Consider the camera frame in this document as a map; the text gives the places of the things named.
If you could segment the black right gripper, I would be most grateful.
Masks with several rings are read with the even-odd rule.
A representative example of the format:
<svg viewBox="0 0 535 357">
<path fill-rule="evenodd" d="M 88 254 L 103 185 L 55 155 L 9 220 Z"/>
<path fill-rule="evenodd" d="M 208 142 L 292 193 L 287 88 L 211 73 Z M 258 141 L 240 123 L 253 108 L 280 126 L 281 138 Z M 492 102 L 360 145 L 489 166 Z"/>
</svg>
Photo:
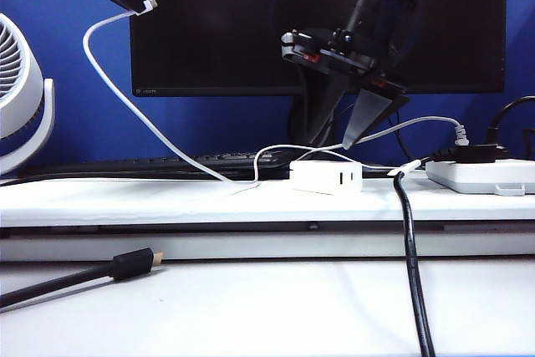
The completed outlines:
<svg viewBox="0 0 535 357">
<path fill-rule="evenodd" d="M 374 52 L 381 47 L 343 28 L 307 28 L 300 32 L 300 56 L 310 68 L 303 72 L 306 144 L 318 142 L 339 101 L 351 91 L 352 83 L 377 91 L 359 91 L 342 140 L 345 150 L 408 103 L 409 98 L 404 95 L 409 93 L 408 84 L 387 74 L 380 54 L 369 56 L 362 50 Z"/>
</svg>

